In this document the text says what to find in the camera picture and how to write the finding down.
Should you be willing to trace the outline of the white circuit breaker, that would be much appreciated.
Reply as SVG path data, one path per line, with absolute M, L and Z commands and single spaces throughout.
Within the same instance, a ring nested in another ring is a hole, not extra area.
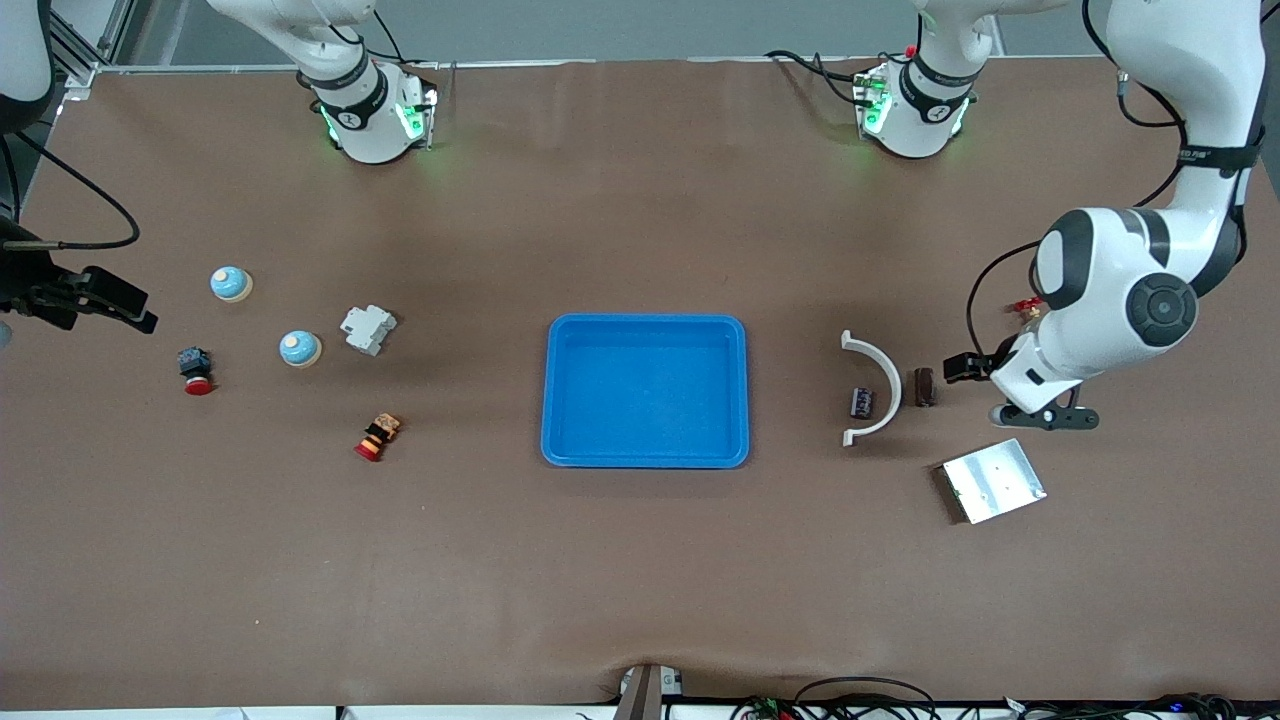
M 361 354 L 378 356 L 387 336 L 397 327 L 398 320 L 388 310 L 378 305 L 352 307 L 340 323 L 346 343 Z

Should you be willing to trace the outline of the blue plastic tray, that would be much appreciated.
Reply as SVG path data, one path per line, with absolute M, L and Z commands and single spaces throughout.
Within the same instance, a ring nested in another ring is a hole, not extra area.
M 550 465 L 731 470 L 750 448 L 737 318 L 571 313 L 550 324 L 540 434 Z

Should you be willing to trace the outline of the aluminium frame beam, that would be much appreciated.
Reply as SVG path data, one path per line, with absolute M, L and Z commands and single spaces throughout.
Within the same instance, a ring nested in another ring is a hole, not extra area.
M 116 64 L 138 0 L 50 0 L 50 40 L 72 102 L 86 100 L 100 70 Z

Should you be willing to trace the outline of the black red emergency push button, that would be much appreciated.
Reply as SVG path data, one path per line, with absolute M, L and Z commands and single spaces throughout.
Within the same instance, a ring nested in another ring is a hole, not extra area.
M 178 352 L 178 372 L 184 378 L 184 392 L 192 396 L 205 396 L 214 391 L 211 378 L 212 363 L 209 354 L 192 346 Z

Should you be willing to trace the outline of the orange red push button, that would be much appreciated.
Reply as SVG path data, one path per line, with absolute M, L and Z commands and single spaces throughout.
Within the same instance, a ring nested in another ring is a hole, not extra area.
M 389 413 L 376 415 L 365 429 L 364 438 L 353 447 L 353 451 L 370 462 L 379 462 L 385 447 L 397 437 L 401 430 L 401 420 Z

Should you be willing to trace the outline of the silver metal plate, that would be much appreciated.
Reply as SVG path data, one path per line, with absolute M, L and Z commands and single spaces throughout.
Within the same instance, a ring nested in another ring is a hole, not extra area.
M 980 524 L 1047 498 L 1018 439 L 952 457 L 934 468 L 960 518 Z

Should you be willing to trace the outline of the white curved plastic bracket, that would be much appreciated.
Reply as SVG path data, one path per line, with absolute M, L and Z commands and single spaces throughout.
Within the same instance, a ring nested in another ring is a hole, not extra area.
M 897 365 L 893 363 L 892 357 L 878 346 L 864 340 L 855 338 L 852 332 L 849 329 L 842 331 L 840 346 L 845 351 L 869 357 L 884 373 L 890 388 L 888 406 L 878 420 L 873 421 L 868 427 L 847 428 L 844 430 L 842 446 L 845 448 L 851 448 L 856 445 L 859 438 L 873 436 L 883 430 L 893 421 L 900 407 L 902 406 L 904 387 L 902 377 Z

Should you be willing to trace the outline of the grey metal table clamp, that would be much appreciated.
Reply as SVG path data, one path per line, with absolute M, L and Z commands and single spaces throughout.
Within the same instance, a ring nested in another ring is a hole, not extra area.
M 613 720 L 675 720 L 675 703 L 684 698 L 684 674 L 666 665 L 637 665 L 626 671 L 620 689 Z

